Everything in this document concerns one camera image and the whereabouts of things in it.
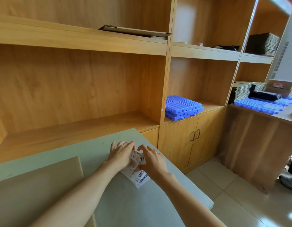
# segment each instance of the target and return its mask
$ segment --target metal handle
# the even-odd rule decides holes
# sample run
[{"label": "metal handle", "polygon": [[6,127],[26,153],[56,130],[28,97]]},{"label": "metal handle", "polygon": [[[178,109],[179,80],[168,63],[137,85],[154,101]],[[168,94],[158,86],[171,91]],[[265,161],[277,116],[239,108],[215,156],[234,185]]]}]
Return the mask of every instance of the metal handle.
[{"label": "metal handle", "polygon": [[193,141],[194,140],[194,137],[195,137],[195,131],[192,131],[193,133],[194,133],[194,136],[193,136],[193,139],[192,140],[190,140],[190,141]]},{"label": "metal handle", "polygon": [[[199,131],[199,136],[201,135],[201,129],[197,129]],[[199,139],[199,136],[195,139]]]}]

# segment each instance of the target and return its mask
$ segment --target hand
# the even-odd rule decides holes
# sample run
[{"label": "hand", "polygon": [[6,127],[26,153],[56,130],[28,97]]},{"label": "hand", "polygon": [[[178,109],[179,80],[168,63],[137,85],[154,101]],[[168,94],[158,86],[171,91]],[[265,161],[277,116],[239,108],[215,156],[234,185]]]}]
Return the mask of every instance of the hand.
[{"label": "hand", "polygon": [[144,170],[154,181],[168,173],[164,157],[156,152],[155,149],[152,149],[150,146],[145,147],[145,145],[141,145],[137,148],[137,150],[143,150],[146,164],[139,165],[136,171]]},{"label": "hand", "polygon": [[135,150],[135,142],[125,143],[121,141],[118,143],[117,148],[115,147],[115,141],[112,142],[110,146],[110,154],[108,156],[108,161],[113,162],[113,165],[118,171],[124,169],[129,165],[129,156],[131,151]]}]

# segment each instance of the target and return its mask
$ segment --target forearm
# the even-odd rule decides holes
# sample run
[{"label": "forearm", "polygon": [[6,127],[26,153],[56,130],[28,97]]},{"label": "forearm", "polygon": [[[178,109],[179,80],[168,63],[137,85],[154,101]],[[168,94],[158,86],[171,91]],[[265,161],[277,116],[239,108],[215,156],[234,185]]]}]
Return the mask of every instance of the forearm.
[{"label": "forearm", "polygon": [[66,194],[31,227],[84,226],[117,172],[113,162],[103,163],[93,175]]},{"label": "forearm", "polygon": [[225,227],[207,207],[190,194],[173,174],[165,173],[155,182],[166,193],[186,227]]}]

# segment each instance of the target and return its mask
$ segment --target floor tile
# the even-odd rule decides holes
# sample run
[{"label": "floor tile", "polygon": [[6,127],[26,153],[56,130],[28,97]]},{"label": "floor tile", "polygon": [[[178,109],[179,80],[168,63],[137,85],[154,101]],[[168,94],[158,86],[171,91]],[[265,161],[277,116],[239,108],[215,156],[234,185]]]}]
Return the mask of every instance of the floor tile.
[{"label": "floor tile", "polygon": [[219,158],[214,158],[202,164],[197,169],[221,189],[225,189],[237,177],[235,173],[220,163]]},{"label": "floor tile", "polygon": [[212,213],[227,227],[267,227],[224,191],[213,201]]},{"label": "floor tile", "polygon": [[221,192],[222,189],[214,184],[210,179],[203,175],[197,169],[189,172],[186,176],[211,200],[215,199]]},{"label": "floor tile", "polygon": [[292,193],[286,189],[280,187],[266,195],[237,177],[225,192],[268,227],[292,227]]}]

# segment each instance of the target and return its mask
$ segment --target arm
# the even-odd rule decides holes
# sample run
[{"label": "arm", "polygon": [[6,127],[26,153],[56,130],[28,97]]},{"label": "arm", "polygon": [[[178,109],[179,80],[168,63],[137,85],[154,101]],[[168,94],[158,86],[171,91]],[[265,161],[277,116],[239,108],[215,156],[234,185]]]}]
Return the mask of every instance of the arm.
[{"label": "arm", "polygon": [[207,207],[190,194],[175,178],[168,173],[165,159],[151,147],[139,146],[143,150],[146,160],[145,165],[140,165],[139,170],[144,170],[150,178],[166,193],[174,208],[186,227],[226,227]]},{"label": "arm", "polygon": [[129,164],[129,155],[135,150],[135,143],[119,142],[115,149],[111,144],[108,160],[97,171],[66,194],[31,227],[70,227],[84,226],[110,182],[110,180]]}]

